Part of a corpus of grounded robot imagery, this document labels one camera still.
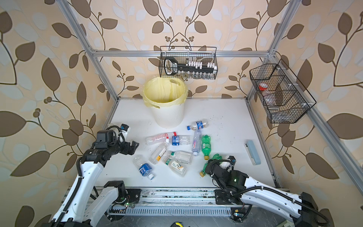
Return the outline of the green bottle yellow cap front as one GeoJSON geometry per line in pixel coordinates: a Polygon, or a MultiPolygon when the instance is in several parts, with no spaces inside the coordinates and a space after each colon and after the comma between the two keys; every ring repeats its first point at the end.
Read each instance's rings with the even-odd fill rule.
{"type": "Polygon", "coordinates": [[[206,175],[206,167],[208,165],[209,162],[214,161],[214,160],[221,160],[222,156],[219,155],[218,153],[216,153],[212,158],[210,158],[204,165],[203,169],[200,171],[199,175],[201,177],[204,177],[206,175]]]}

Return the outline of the clear bottle blue label white cap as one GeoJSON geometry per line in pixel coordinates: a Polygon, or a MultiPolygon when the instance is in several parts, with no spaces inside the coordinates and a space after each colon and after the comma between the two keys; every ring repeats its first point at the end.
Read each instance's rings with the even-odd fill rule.
{"type": "Polygon", "coordinates": [[[142,155],[137,155],[133,159],[133,163],[137,168],[138,172],[143,176],[147,177],[149,180],[153,180],[155,175],[152,173],[153,168],[150,164],[144,159],[142,155]]]}

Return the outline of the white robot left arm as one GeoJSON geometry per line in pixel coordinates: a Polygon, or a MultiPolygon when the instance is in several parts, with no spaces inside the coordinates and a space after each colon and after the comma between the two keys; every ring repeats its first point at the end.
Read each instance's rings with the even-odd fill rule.
{"type": "Polygon", "coordinates": [[[95,227],[109,207],[115,203],[126,205],[132,196],[123,181],[108,181],[95,200],[87,205],[95,183],[113,155],[133,155],[139,143],[126,142],[120,127],[110,126],[99,131],[95,142],[76,161],[78,175],[56,214],[43,227],[95,227]]]}

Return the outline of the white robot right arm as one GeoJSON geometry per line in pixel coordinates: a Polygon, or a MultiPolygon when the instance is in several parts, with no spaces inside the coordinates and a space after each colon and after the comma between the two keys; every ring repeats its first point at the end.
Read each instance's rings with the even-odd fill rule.
{"type": "Polygon", "coordinates": [[[204,173],[215,181],[224,196],[224,202],[248,204],[243,221],[252,206],[278,214],[296,227],[329,227],[331,221],[322,214],[313,197],[308,193],[292,194],[270,187],[247,174],[235,170],[235,159],[210,159],[204,173]]]}

